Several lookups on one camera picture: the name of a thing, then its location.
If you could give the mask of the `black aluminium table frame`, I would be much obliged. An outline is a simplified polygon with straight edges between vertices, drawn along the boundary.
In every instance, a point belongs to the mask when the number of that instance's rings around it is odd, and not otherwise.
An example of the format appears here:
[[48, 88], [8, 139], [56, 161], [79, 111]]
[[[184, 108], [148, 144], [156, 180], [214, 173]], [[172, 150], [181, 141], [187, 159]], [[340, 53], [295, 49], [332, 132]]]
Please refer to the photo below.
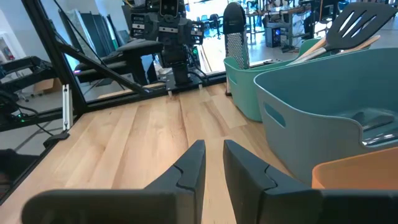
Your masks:
[[[45, 9], [40, 0], [22, 0], [22, 3], [52, 61], [52, 63], [47, 63], [47, 65], [44, 63], [46, 61], [43, 61], [43, 63], [41, 64], [37, 64], [45, 66], [45, 69], [36, 70], [33, 75], [24, 78], [32, 79], [32, 81], [30, 82], [41, 82], [49, 78], [60, 78], [63, 85], [69, 85], [69, 87], [72, 86], [72, 90], [69, 91], [72, 92], [71, 96], [67, 97], [72, 102], [72, 106], [69, 106], [73, 107], [72, 121], [78, 121], [80, 117], [82, 117], [85, 113], [105, 110], [116, 106], [126, 105], [128, 103], [135, 103], [138, 101], [165, 96], [166, 92], [169, 91], [165, 87], [165, 85], [144, 88], [142, 85], [129, 81], [123, 78], [120, 74], [111, 70], [109, 67], [106, 67], [104, 62], [101, 62], [101, 64], [99, 64], [94, 60], [88, 58], [87, 56], [83, 55], [78, 49], [66, 43], [62, 39], [62, 37], [56, 32], [54, 26], [51, 25], [51, 20], [47, 17]], [[67, 65], [67, 59], [64, 54], [67, 54], [79, 60], [79, 62], [82, 61], [83, 63], [92, 66], [93, 69], [96, 70], [96, 72], [99, 72], [99, 74], [103, 77], [110, 78], [118, 82], [122, 86], [125, 86], [126, 89], [132, 90], [132, 92], [114, 96], [107, 96], [106, 98], [87, 102], [83, 96], [83, 93], [80, 90], [80, 87], [78, 87], [75, 75], [73, 74], [71, 68]], [[200, 81], [199, 77], [197, 76], [196, 79], [198, 81], [195, 81], [195, 84], [194, 81], [192, 81], [192, 84], [186, 84], [185, 86], [176, 87], [175, 90], [170, 90], [169, 92], [172, 93], [174, 91], [176, 93], [180, 93], [183, 91], [199, 88], [200, 85], [211, 86], [226, 81], [226, 72], [216, 72], [206, 75], [207, 77], [209, 77], [206, 78], [206, 80]], [[18, 106], [17, 103], [13, 104], [15, 105], [13, 106], [15, 108], [22, 108], [22, 106]], [[24, 110], [31, 111], [34, 114], [28, 114], [21, 117], [16, 116], [16, 118], [13, 118], [14, 120], [12, 121], [4, 121], [5, 123], [0, 123], [0, 133], [12, 129], [23, 128], [26, 126], [32, 126], [34, 124], [40, 124], [47, 121], [60, 119], [61, 116], [66, 115], [66, 112], [63, 112], [64, 109], [66, 109], [66, 106], [44, 112], [37, 112], [32, 108], [25, 108]], [[39, 162], [41, 162], [41, 160], [51, 151], [51, 149], [56, 146], [56, 144], [61, 140], [61, 137], [68, 136], [67, 134], [68, 131], [64, 130], [61, 132], [61, 134], [58, 134], [54, 137], [56, 140], [46, 140], [44, 142], [44, 152], [41, 153], [39, 159], [32, 162], [32, 164], [29, 165], [27, 169], [24, 170], [21, 175], [16, 178], [14, 184], [9, 185], [8, 191], [3, 193], [0, 197], [0, 205], [2, 205], [9, 198], [13, 191], [18, 188], [18, 186], [34, 170]]]

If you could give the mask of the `green plastic bin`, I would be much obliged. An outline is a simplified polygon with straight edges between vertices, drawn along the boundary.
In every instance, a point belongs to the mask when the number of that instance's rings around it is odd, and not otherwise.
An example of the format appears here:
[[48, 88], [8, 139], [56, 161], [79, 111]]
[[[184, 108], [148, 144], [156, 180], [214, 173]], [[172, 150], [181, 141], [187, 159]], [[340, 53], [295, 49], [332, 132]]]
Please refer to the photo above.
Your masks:
[[304, 54], [313, 47], [320, 39], [306, 40], [300, 47], [296, 58], [286, 61], [276, 61], [270, 64], [260, 64], [248, 69], [239, 67], [233, 57], [226, 57], [223, 62], [226, 69], [226, 77], [229, 83], [234, 105], [250, 120], [261, 122], [261, 112], [257, 101], [257, 93], [254, 84], [254, 77], [260, 73], [284, 67]]

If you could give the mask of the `white frame bracket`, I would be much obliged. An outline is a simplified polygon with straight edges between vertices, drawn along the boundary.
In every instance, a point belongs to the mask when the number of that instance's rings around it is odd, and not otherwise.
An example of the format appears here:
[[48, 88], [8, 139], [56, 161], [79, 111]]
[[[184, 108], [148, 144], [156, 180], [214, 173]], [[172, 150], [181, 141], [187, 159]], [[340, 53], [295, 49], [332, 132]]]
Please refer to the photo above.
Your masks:
[[62, 100], [63, 130], [67, 131], [73, 126], [73, 101], [69, 84], [62, 86]]

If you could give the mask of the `metal box grater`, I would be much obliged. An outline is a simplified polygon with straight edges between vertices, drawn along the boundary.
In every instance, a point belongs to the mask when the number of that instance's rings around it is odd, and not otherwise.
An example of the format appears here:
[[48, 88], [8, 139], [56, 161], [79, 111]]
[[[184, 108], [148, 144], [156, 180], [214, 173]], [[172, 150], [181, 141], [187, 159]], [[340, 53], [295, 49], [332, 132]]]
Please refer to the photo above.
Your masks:
[[234, 58], [240, 69], [249, 68], [246, 15], [238, 2], [231, 2], [223, 13], [223, 33], [226, 57]]

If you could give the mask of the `black side table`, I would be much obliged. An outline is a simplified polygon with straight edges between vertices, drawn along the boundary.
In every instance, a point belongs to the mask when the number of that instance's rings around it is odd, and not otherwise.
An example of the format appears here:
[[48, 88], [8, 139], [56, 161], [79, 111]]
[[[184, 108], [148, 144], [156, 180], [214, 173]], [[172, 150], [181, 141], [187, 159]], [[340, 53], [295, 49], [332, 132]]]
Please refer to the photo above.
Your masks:
[[131, 74], [136, 83], [148, 85], [157, 81], [154, 55], [161, 53], [163, 47], [160, 42], [135, 39], [101, 60], [110, 70], [120, 75]]

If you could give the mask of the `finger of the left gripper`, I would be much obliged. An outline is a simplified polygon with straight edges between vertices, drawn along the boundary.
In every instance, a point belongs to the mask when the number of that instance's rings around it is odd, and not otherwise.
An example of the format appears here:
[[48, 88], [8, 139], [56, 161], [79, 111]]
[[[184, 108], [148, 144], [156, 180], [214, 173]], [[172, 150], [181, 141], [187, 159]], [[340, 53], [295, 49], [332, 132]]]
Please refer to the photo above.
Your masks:
[[133, 39], [145, 39], [145, 24], [142, 21], [134, 21], [131, 25], [130, 36]]
[[205, 34], [205, 23], [202, 21], [192, 21], [191, 40], [193, 45], [202, 45]]

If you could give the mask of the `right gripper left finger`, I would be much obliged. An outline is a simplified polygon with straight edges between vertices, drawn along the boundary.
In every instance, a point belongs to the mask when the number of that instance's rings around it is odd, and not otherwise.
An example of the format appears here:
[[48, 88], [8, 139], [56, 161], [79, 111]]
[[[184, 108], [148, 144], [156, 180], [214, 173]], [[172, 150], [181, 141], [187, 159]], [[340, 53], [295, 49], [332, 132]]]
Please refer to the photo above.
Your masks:
[[154, 223], [201, 224], [205, 177], [205, 141], [197, 140], [144, 188], [154, 194]]

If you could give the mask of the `silver table knife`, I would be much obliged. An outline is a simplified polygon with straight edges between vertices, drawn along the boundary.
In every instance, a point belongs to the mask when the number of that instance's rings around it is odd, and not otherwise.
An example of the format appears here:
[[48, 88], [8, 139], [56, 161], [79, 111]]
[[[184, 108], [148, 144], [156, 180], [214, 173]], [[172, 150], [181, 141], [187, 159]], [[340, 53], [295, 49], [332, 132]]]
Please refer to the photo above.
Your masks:
[[373, 146], [373, 145], [382, 144], [385, 142], [390, 142], [390, 141], [395, 141], [395, 140], [398, 140], [398, 131], [378, 134], [377, 136], [363, 139], [362, 143], [365, 146]]

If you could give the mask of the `cardboard box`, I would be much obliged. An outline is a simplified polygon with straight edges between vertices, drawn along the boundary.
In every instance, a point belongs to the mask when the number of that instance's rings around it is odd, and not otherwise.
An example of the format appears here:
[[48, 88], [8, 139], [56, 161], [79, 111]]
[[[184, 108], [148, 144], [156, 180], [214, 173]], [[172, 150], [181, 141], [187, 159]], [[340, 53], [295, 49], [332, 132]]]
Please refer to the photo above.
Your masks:
[[34, 84], [34, 93], [54, 93], [62, 89], [59, 78], [51, 78]]

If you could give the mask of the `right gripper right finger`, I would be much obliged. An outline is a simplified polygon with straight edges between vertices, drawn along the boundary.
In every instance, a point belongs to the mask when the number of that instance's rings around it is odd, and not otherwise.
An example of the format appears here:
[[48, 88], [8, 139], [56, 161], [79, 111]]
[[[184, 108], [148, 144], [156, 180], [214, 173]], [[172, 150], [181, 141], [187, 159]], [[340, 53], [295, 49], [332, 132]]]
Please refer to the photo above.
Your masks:
[[237, 224], [316, 224], [321, 195], [232, 140], [224, 174]]

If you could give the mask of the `orange plastic bin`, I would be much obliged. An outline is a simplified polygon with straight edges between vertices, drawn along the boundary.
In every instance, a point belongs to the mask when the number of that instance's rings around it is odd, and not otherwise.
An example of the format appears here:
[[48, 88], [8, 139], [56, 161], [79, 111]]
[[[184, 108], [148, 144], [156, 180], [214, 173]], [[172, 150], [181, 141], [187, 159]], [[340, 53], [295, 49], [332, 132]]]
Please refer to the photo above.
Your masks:
[[398, 147], [318, 164], [312, 188], [398, 190]]

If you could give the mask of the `blue plastic bin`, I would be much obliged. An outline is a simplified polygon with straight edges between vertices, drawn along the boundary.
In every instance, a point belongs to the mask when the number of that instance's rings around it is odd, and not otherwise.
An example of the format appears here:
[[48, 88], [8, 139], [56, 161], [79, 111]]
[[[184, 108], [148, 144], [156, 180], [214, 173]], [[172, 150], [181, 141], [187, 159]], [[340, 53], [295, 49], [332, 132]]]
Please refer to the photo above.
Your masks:
[[303, 183], [321, 163], [398, 146], [398, 47], [318, 58], [254, 78], [267, 143]]

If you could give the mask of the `black computer tower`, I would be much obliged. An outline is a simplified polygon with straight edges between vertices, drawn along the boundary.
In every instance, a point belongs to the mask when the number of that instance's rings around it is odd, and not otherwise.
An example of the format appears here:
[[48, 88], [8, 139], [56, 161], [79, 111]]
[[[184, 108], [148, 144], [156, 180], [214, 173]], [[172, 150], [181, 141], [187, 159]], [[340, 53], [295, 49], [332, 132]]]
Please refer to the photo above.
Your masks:
[[280, 27], [266, 27], [265, 35], [267, 47], [280, 47]]

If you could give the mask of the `black slotted spatula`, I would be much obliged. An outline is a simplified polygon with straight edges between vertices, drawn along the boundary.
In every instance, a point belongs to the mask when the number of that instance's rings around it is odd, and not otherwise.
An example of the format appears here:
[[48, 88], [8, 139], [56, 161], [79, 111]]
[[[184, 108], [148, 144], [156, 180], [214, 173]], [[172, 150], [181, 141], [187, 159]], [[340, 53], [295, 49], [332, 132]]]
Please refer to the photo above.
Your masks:
[[325, 38], [291, 65], [306, 62], [326, 52], [353, 49], [371, 38], [398, 13], [398, 8], [376, 2], [348, 4], [333, 21]]

